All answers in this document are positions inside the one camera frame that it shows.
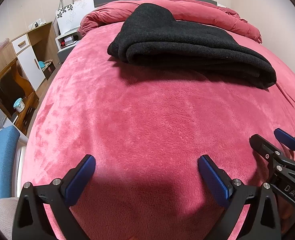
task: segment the silver screw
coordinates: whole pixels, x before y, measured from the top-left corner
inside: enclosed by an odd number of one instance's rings
[[[52,183],[53,183],[53,185],[57,186],[57,185],[59,185],[61,183],[61,180],[60,179],[54,179],[52,181]]]
[[[270,188],[270,184],[269,183],[263,183],[263,187],[265,187],[266,189],[269,189]]]
[[[23,187],[24,187],[24,188],[29,188],[29,187],[30,187],[30,185],[31,185],[31,183],[30,183],[30,182],[26,182],[26,183],[24,183]]]
[[[241,182],[239,179],[234,179],[234,180],[233,180],[233,184],[234,184],[235,186],[240,186],[240,185],[242,184],[242,182]]]

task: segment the black fabric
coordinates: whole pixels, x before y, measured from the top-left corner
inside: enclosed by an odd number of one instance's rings
[[[169,10],[150,3],[126,19],[107,52],[133,65],[212,71],[246,79],[261,89],[277,81],[265,57],[240,46],[225,30],[176,21]]]

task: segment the blue rubber pad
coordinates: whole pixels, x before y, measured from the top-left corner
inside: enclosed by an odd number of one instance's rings
[[[95,158],[90,155],[89,158],[82,165],[82,167],[78,170],[71,182],[68,184],[65,189],[64,198],[64,202],[67,207],[76,204],[86,184],[92,178],[92,175],[95,171],[95,165]]]
[[[220,179],[219,175],[215,172],[215,167],[210,165],[204,155],[198,159],[198,168],[202,178],[206,182],[206,185],[208,186],[218,205],[222,207],[228,207],[228,199],[231,194],[229,194],[228,188]]]
[[[275,138],[290,150],[295,151],[295,138],[280,128],[274,130]]]

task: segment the pink bedspread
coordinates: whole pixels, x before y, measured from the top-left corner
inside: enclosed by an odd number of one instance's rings
[[[234,33],[271,62],[276,85],[260,90],[219,75],[127,65],[106,53],[121,26],[88,32],[62,65],[33,125],[22,182],[50,183],[92,154],[95,174],[71,208],[91,239],[200,240],[222,208],[198,173],[198,157],[208,154],[231,178],[261,185],[268,170],[249,137],[259,133],[282,149],[273,130],[295,136],[295,74]]]
[[[102,25],[124,22],[142,3],[154,3],[167,8],[177,21],[190,21],[216,26],[262,43],[259,30],[230,8],[217,7],[196,0],[121,0],[110,2],[90,12],[81,21],[78,31],[85,36]]]

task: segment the white drawer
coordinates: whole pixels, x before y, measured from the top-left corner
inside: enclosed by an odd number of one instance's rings
[[[27,38],[27,34],[21,37],[18,37],[16,40],[12,41],[12,44],[16,54],[20,53],[20,51],[22,51],[23,49],[25,49],[27,46],[30,45]]]

